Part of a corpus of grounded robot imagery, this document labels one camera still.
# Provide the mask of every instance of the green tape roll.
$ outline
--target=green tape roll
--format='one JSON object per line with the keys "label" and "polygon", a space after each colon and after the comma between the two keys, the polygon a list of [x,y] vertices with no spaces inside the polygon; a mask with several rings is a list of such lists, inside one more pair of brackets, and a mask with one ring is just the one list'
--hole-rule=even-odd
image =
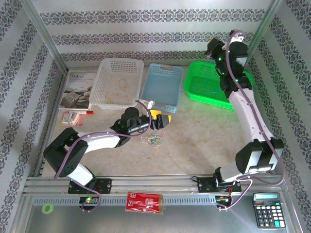
{"label": "green tape roll", "polygon": [[54,206],[51,203],[46,203],[44,206],[42,206],[42,213],[44,213],[45,215],[48,215],[52,213],[53,209],[54,209]]}

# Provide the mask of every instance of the green plastic basket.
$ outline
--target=green plastic basket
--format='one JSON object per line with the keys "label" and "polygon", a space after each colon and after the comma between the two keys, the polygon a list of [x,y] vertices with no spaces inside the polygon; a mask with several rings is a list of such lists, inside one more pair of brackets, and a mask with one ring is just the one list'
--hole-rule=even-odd
{"label": "green plastic basket", "polygon": [[[252,75],[246,71],[245,74],[253,86],[254,79]],[[184,82],[184,90],[191,100],[234,110],[234,107],[220,88],[220,78],[214,63],[191,63]]]}

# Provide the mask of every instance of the patterned wallpaper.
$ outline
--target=patterned wallpaper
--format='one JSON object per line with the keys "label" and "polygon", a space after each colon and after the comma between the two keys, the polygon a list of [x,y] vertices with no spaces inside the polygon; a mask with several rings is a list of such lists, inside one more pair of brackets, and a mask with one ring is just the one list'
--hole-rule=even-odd
{"label": "patterned wallpaper", "polygon": [[185,65],[204,60],[207,41],[247,32],[249,43],[271,0],[35,0],[67,66],[98,66],[105,57]]}
{"label": "patterned wallpaper", "polygon": [[311,3],[285,0],[248,67],[259,109],[285,143],[286,182],[304,232],[311,232]]}
{"label": "patterned wallpaper", "polygon": [[62,74],[18,0],[0,0],[0,233],[42,150]]}

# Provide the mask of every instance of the calculator keypad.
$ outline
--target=calculator keypad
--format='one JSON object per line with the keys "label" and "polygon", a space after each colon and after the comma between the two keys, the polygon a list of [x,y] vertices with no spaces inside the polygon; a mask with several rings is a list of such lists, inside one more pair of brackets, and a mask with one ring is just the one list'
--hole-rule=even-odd
{"label": "calculator keypad", "polygon": [[285,228],[284,216],[279,202],[272,205],[255,205],[255,213],[259,228],[271,230]]}

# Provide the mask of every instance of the metal table surface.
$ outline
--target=metal table surface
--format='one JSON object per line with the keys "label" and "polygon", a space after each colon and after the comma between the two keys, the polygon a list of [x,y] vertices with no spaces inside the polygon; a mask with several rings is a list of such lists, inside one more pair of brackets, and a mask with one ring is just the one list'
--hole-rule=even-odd
{"label": "metal table surface", "polygon": [[[44,215],[34,206],[28,233],[261,233],[257,228],[252,196],[244,197],[228,212],[215,206],[168,206],[163,215],[125,212],[124,206],[100,207],[89,214],[75,206],[55,208]],[[290,232],[278,230],[277,233]]]}

